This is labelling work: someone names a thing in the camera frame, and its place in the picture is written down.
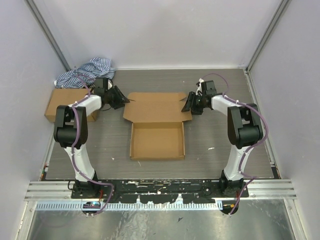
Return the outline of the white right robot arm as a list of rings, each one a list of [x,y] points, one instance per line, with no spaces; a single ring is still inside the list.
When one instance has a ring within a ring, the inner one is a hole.
[[[228,162],[221,172],[218,189],[225,197],[232,197],[244,182],[244,169],[253,148],[264,139],[263,118],[254,103],[246,104],[217,92],[214,81],[198,80],[196,91],[188,94],[181,112],[201,115],[205,108],[227,117],[227,136],[231,144]]]

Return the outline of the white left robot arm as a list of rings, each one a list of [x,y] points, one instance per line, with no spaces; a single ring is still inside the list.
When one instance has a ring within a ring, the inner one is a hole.
[[[82,99],[56,108],[53,138],[68,154],[74,169],[72,191],[76,195],[93,199],[100,194],[103,183],[99,182],[87,152],[87,117],[104,105],[116,110],[124,107],[130,100],[109,78],[97,77],[93,90],[84,81],[82,83],[88,91]]]

